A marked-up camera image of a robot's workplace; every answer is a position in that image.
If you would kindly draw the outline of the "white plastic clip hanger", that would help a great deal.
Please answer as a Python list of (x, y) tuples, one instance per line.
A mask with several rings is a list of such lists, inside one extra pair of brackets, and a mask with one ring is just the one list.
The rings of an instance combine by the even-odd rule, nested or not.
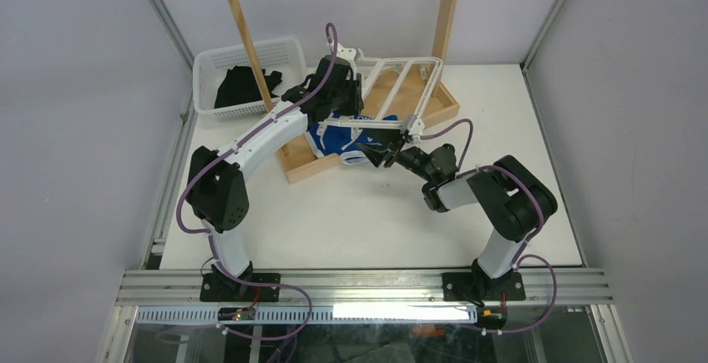
[(438, 57), (370, 58), (361, 52), (354, 71), (362, 75), (363, 110), (358, 118), (330, 114), (322, 122), (358, 130), (401, 131), (401, 123), (409, 115), (423, 121), (442, 70), (443, 61)]

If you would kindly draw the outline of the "blue boxer underwear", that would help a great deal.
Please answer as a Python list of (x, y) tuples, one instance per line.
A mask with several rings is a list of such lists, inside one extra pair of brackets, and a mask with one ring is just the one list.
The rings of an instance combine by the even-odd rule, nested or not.
[(369, 163), (368, 157), (359, 149), (358, 144), (382, 146), (362, 131), (348, 127), (338, 127), (323, 122), (307, 121), (304, 133), (307, 144), (317, 158), (336, 155), (344, 165)]

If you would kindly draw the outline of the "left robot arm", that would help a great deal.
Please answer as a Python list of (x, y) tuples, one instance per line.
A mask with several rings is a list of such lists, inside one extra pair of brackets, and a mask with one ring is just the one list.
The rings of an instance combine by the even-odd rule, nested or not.
[(218, 149), (197, 148), (191, 156), (188, 184), (176, 208), (178, 226), (188, 204), (201, 220), (214, 258), (216, 289), (231, 301), (245, 299), (256, 287), (253, 265), (238, 225), (250, 202), (246, 182), (278, 149), (335, 115), (362, 111), (362, 77), (354, 58), (327, 55), (305, 81), (286, 91), (249, 132)]

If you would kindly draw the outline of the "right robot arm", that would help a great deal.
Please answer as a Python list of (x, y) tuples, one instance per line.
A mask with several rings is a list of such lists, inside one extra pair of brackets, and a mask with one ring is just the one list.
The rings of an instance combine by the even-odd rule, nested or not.
[(369, 133), (374, 144), (357, 147), (377, 168), (399, 164), (423, 179), (422, 196), (430, 210), (445, 213), (477, 204), (493, 226), (483, 252), (468, 270), (442, 274), (443, 298), (478, 307), (487, 301), (524, 300), (521, 254), (559, 208), (549, 188), (512, 155), (463, 173), (451, 144), (426, 152), (407, 146), (394, 130)]

